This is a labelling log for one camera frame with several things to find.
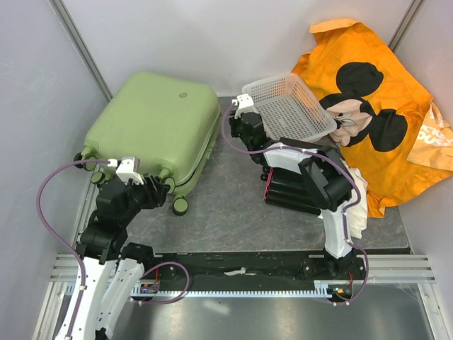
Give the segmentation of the green hard-shell suitcase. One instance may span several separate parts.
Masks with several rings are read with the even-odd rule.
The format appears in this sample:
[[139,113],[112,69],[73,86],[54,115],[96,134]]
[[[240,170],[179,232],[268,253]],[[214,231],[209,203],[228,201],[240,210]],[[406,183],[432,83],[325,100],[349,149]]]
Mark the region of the green hard-shell suitcase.
[[74,160],[138,158],[138,173],[169,185],[173,212],[182,216],[219,134],[219,120],[219,99],[210,86],[137,72],[96,119]]

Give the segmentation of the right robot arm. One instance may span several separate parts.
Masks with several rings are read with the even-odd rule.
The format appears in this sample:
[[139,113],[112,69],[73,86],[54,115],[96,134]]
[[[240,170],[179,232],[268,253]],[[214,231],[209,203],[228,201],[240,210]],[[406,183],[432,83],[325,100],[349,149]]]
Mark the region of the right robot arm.
[[274,140],[265,131],[261,116],[254,112],[226,112],[222,126],[242,141],[242,152],[263,168],[267,183],[265,198],[282,198],[291,206],[309,201],[323,219],[324,270],[334,279],[360,270],[357,247],[350,237],[348,210],[361,194],[346,165],[332,147],[281,137]]

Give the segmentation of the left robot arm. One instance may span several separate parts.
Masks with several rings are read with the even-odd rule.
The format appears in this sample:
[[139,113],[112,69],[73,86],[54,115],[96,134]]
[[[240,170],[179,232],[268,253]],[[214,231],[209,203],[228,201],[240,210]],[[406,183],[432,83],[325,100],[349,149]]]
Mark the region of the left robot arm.
[[147,175],[142,184],[112,179],[101,185],[96,208],[76,245],[85,268],[57,339],[111,339],[118,317],[140,278],[155,271],[150,246],[127,243],[127,226],[141,210],[161,207],[172,186]]

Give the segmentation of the white perforated plastic basket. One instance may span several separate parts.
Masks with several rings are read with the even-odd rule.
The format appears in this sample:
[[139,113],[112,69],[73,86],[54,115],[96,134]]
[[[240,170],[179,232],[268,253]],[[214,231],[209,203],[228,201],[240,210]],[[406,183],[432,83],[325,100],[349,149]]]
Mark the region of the white perforated plastic basket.
[[242,92],[252,98],[273,140],[284,137],[314,143],[336,129],[335,120],[296,74],[257,80],[244,85]]

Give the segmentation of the black box with pink ends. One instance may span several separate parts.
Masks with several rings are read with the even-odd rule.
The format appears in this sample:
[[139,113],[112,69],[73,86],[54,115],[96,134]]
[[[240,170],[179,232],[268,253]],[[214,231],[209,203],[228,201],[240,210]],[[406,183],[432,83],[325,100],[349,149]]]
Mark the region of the black box with pink ends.
[[319,216],[321,210],[310,198],[302,176],[293,171],[268,165],[264,157],[260,179],[266,182],[263,200],[268,205]]

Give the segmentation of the orange cartoon mouse cloth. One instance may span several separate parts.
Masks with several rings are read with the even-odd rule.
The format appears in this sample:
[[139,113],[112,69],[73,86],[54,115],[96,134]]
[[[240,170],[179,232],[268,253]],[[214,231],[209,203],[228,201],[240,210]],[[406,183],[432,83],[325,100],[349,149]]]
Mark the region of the orange cartoon mouse cloth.
[[316,47],[293,68],[336,123],[331,139],[367,182],[370,217],[407,203],[452,175],[409,161],[432,95],[364,23],[341,18],[312,25]]

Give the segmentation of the white crumpled cloth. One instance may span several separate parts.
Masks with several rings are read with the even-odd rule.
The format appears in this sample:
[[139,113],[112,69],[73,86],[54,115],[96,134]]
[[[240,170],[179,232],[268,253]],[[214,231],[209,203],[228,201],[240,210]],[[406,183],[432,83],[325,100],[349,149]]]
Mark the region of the white crumpled cloth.
[[362,232],[367,229],[368,205],[367,186],[368,182],[362,177],[358,168],[348,167],[348,171],[360,192],[360,202],[347,209],[348,226],[350,236],[361,239]]

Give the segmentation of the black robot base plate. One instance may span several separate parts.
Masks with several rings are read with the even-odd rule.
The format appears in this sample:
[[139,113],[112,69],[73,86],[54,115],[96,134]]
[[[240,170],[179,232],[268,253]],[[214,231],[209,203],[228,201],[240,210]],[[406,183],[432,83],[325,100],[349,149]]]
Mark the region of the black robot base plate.
[[164,253],[148,259],[145,269],[158,264],[158,273],[145,278],[157,278],[164,290],[306,290],[315,281],[356,283],[367,273],[356,251],[345,260],[325,251]]

